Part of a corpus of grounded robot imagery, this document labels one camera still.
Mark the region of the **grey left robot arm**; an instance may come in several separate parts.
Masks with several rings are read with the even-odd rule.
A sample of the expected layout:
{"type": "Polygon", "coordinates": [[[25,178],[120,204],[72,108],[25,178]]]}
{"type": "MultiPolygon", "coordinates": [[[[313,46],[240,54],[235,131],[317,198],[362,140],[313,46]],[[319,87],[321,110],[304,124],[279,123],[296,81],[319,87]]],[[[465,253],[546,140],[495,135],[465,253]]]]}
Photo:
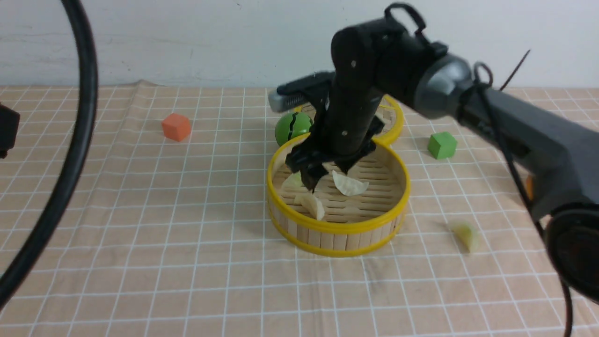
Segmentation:
{"type": "Polygon", "coordinates": [[[4,159],[13,149],[21,115],[4,104],[0,104],[0,158],[4,159]]]}

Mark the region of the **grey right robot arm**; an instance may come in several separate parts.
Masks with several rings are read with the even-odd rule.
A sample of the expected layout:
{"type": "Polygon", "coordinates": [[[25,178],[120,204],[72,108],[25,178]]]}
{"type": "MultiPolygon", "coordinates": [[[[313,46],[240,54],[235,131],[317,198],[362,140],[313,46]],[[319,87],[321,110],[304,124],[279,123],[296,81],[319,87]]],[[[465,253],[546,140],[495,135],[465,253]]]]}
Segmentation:
{"type": "Polygon", "coordinates": [[[376,109],[390,95],[423,117],[453,117],[503,152],[513,180],[565,285],[597,302],[598,133],[523,102],[481,81],[481,62],[468,62],[429,41],[425,21],[410,6],[410,33],[387,9],[383,18],[348,26],[331,42],[334,71],[283,84],[269,93],[272,111],[310,103],[316,117],[310,135],[286,158],[314,190],[327,174],[324,163],[348,171],[376,149],[383,129],[376,109]]]}

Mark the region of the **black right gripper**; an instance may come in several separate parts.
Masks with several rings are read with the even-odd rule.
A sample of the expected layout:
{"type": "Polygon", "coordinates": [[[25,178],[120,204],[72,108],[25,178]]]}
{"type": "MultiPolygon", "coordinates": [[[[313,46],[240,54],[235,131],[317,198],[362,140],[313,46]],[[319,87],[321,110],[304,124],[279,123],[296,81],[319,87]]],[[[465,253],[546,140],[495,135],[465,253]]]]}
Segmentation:
{"type": "Polygon", "coordinates": [[[268,96],[272,111],[310,103],[317,111],[310,136],[291,151],[286,165],[300,171],[315,193],[335,162],[345,174],[373,147],[381,129],[374,121],[384,95],[406,105],[415,101],[419,81],[449,48],[430,41],[422,29],[410,33],[392,19],[375,19],[336,32],[331,41],[334,71],[320,71],[278,86],[268,96]]]}

